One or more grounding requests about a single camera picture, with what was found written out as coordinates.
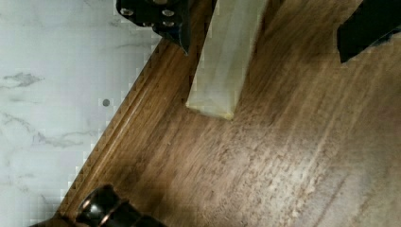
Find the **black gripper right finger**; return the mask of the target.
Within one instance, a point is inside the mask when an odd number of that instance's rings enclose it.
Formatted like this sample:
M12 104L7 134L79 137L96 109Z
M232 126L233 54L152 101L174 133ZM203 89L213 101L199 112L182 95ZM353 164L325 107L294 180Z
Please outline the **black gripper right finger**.
M340 62L345 63L370 46L387 42L400 32L401 0L362 0L337 29Z

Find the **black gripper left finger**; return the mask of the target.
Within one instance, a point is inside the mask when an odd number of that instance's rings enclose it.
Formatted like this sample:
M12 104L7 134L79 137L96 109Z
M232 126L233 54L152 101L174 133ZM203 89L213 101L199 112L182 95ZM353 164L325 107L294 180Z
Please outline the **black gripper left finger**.
M117 12L133 24L151 27L164 39L189 53L191 0L115 0Z

